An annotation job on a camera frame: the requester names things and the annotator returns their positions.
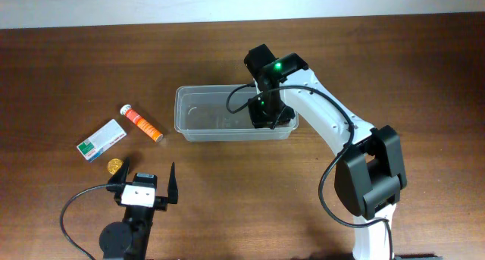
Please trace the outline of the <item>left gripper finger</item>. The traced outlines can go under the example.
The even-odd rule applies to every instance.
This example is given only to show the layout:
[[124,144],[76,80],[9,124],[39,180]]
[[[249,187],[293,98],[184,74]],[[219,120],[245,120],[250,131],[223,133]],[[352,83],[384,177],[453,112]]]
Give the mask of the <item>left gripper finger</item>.
[[125,158],[122,160],[124,163],[116,174],[112,175],[107,182],[106,190],[108,192],[122,192],[126,185],[126,178],[129,173],[130,159]]
[[171,172],[169,176],[168,186],[167,186],[167,196],[160,198],[161,205],[168,205],[173,204],[176,205],[178,203],[179,192],[177,186],[177,179],[176,179],[176,169],[175,163],[173,162],[171,165]]

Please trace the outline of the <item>gold foil coin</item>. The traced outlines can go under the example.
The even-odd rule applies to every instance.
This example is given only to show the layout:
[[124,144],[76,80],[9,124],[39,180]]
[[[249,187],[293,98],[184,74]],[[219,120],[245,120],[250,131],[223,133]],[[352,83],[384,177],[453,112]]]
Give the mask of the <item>gold foil coin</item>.
[[124,162],[121,159],[113,158],[107,163],[107,171],[111,175],[114,175],[122,167],[123,163]]

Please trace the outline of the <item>white green medicine box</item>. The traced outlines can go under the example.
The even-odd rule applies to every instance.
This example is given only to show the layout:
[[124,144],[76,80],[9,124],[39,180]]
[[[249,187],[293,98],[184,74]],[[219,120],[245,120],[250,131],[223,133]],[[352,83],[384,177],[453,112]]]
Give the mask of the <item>white green medicine box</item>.
[[77,150],[88,162],[92,162],[126,135],[127,133],[121,125],[115,119],[111,119],[94,134],[79,143]]

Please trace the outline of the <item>orange tablet tube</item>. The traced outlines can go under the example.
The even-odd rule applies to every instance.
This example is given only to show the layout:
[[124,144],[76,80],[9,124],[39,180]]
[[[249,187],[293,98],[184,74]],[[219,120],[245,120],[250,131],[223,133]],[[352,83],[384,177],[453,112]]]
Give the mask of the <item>orange tablet tube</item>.
[[126,104],[120,108],[120,113],[134,123],[143,133],[149,136],[156,143],[160,142],[164,135],[143,118],[131,105]]

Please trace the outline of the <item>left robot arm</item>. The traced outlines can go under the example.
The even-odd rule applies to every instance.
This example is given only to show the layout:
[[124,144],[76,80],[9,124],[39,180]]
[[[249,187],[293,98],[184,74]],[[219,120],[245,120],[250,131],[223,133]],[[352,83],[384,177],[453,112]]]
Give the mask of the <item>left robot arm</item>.
[[115,202],[125,208],[121,221],[107,225],[99,236],[104,259],[144,259],[156,211],[166,211],[178,202],[175,165],[171,165],[167,195],[157,196],[158,178],[153,174],[137,173],[127,181],[130,160],[126,158],[108,181],[107,191]]

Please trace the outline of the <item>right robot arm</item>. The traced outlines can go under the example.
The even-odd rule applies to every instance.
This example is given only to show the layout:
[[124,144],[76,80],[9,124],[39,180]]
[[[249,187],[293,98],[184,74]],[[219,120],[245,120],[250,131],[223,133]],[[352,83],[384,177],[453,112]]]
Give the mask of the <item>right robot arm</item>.
[[253,126],[274,129],[300,114],[335,155],[318,193],[334,172],[334,189],[353,220],[329,216],[354,229],[353,258],[392,259],[391,220],[407,185],[398,133],[389,125],[376,128],[352,113],[296,53],[276,58],[261,44],[249,50],[244,64],[257,89],[246,103]]

